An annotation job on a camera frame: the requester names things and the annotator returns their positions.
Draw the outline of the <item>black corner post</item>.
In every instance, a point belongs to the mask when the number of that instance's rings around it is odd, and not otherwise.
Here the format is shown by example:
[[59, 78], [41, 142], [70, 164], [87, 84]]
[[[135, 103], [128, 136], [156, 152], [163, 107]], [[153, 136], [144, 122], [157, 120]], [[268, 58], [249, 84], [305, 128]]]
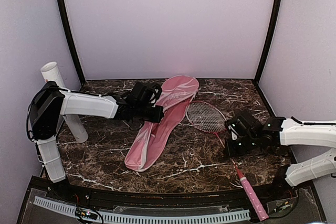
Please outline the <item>black corner post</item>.
[[274, 32], [276, 29], [276, 24], [277, 24], [277, 19], [278, 19], [278, 14], [280, 10], [280, 4], [281, 0], [274, 0], [273, 5], [272, 5], [272, 10], [271, 10], [271, 15], [270, 15], [270, 20], [269, 20], [269, 25], [266, 33], [266, 38], [263, 46], [263, 50], [261, 52], [259, 64], [257, 67], [257, 71], [254, 77], [254, 84], [256, 86], [259, 85], [261, 77], [263, 75], [263, 71], [265, 69], [266, 61], [269, 55], [271, 43], [274, 37]]
[[83, 85], [83, 84], [86, 83], [86, 79], [85, 79], [85, 76], [84, 76], [83, 69], [81, 67], [79, 56], [78, 56], [78, 53], [77, 53], [77, 50], [76, 50], [75, 41], [74, 41], [74, 38], [73, 38], [73, 35], [72, 35], [65, 0], [57, 0], [57, 4], [58, 4], [58, 9], [59, 9], [59, 14], [60, 14], [60, 18], [61, 18], [62, 27], [63, 27], [63, 30], [64, 30], [67, 45], [68, 45], [68, 48], [69, 48], [70, 56], [71, 56], [71, 59], [72, 59], [72, 63], [74, 65], [74, 68], [75, 68], [77, 77], [79, 79], [79, 82], [80, 82], [81, 85]]

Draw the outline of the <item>black left corner post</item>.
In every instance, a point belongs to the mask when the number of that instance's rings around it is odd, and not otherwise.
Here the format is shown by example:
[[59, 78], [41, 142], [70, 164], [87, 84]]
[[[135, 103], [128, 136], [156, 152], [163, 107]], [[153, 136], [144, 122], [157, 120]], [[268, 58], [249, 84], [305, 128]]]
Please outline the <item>black left corner post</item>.
[[77, 53], [77, 50], [76, 50], [75, 41], [74, 41], [74, 38], [73, 38], [73, 35], [72, 35], [65, 0], [57, 0], [57, 4], [58, 4], [58, 9], [59, 9], [59, 14], [60, 14], [60, 18], [61, 18], [62, 27], [63, 27], [63, 30], [64, 30], [67, 45], [68, 45], [68, 48], [69, 48], [70, 56], [71, 56], [71, 59], [72, 59], [72, 63], [74, 65], [74, 68], [75, 68], [77, 77], [79, 79], [79, 82], [80, 82], [81, 85], [83, 85], [83, 84], [86, 83], [86, 79], [85, 79], [85, 76], [84, 76], [83, 69], [81, 67], [79, 56], [78, 56], [78, 53]]

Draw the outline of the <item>black right corner post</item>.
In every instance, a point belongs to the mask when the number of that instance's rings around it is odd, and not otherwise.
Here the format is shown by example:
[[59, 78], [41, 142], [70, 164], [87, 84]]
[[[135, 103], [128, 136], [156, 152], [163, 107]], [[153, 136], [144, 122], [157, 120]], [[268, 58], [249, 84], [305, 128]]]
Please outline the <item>black right corner post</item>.
[[263, 71], [265, 69], [266, 61], [269, 55], [271, 43], [274, 37], [274, 32], [276, 29], [276, 24], [277, 24], [277, 19], [278, 19], [278, 14], [280, 10], [280, 4], [281, 0], [274, 0], [273, 5], [272, 5], [272, 10], [271, 10], [271, 15], [270, 15], [270, 20], [269, 20], [269, 25], [266, 33], [266, 38], [263, 46], [263, 50], [261, 52], [259, 64], [257, 67], [257, 71], [254, 77], [254, 84], [256, 86], [259, 85], [261, 77], [263, 75]]

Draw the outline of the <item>white shuttlecock tube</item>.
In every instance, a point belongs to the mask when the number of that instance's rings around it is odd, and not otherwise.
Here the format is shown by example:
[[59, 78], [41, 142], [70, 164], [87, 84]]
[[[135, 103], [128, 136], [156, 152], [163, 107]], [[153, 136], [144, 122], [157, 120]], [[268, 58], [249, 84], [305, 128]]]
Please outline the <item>white shuttlecock tube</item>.
[[[40, 72], [43, 75], [44, 80], [46, 82], [54, 81], [56, 82], [57, 86], [61, 88], [66, 88], [60, 70], [58, 68], [58, 65], [55, 61], [46, 63], [44, 66], [41, 67]], [[65, 105], [61, 109], [61, 115], [65, 119], [65, 122], [67, 123], [71, 133], [73, 134], [75, 140], [78, 143], [84, 143], [85, 141], [88, 140], [88, 133], [85, 130], [79, 118], [79, 115], [69, 114], [68, 111], [66, 111], [65, 109]]]

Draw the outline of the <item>pink racket bag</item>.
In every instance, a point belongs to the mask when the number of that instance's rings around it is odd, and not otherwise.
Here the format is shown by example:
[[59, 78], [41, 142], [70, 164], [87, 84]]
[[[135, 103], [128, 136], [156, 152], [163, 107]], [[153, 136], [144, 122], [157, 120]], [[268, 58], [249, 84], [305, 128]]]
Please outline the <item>pink racket bag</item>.
[[124, 164], [136, 172], [149, 169], [163, 153], [168, 138], [175, 127], [185, 118], [186, 107], [196, 96], [200, 85], [196, 78], [174, 76], [162, 85], [157, 105], [163, 107], [160, 123], [145, 122], [129, 149]]

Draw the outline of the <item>black front rail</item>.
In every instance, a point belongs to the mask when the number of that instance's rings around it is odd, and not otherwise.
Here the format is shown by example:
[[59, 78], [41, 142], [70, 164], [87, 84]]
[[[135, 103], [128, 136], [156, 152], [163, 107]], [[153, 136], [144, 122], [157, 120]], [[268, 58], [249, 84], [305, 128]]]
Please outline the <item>black front rail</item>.
[[228, 205], [230, 208], [252, 209], [252, 204], [243, 189], [191, 194], [128, 193], [76, 186], [70, 184], [68, 180], [55, 184], [50, 183], [48, 187], [56, 197], [73, 199], [81, 205], [93, 207], [111, 208], [122, 205], [129, 207], [196, 208]]

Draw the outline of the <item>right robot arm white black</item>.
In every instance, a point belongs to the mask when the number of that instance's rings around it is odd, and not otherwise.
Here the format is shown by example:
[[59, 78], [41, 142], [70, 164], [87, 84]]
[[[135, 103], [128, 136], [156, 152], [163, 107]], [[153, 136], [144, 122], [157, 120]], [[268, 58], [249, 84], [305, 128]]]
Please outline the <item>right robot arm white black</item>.
[[329, 150], [307, 161], [280, 168], [268, 188], [273, 200], [287, 193], [288, 187], [335, 173], [335, 121], [300, 121], [294, 117], [272, 116], [262, 124], [247, 110], [225, 123], [231, 134], [227, 140], [229, 157], [243, 156], [259, 148], [309, 145]]

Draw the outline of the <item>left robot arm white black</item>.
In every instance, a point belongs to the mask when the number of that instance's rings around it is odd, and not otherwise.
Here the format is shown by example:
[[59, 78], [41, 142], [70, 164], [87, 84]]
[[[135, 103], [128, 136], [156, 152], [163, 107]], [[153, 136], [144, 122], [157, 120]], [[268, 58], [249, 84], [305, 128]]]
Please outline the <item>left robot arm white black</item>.
[[50, 181], [53, 191], [63, 201], [74, 197], [74, 189], [64, 179], [56, 136], [60, 116], [89, 115], [106, 119], [159, 123], [164, 116], [163, 107], [157, 105], [162, 89], [137, 82], [126, 95], [100, 95], [82, 93], [61, 88], [48, 81], [33, 97], [26, 118], [26, 134], [34, 142]]

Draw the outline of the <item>red badminton racket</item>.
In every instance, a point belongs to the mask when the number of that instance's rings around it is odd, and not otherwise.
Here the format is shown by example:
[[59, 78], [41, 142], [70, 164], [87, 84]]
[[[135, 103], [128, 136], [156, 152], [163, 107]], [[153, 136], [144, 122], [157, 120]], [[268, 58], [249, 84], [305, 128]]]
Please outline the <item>red badminton racket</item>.
[[[207, 102], [194, 101], [188, 104], [186, 108], [186, 117], [188, 121], [198, 130], [215, 134], [222, 147], [225, 148], [225, 144], [219, 137], [219, 133], [225, 130], [226, 118], [219, 109]], [[259, 221], [268, 219], [269, 216], [256, 195], [252, 185], [232, 159], [231, 162], [236, 169], [241, 186], [252, 204]]]

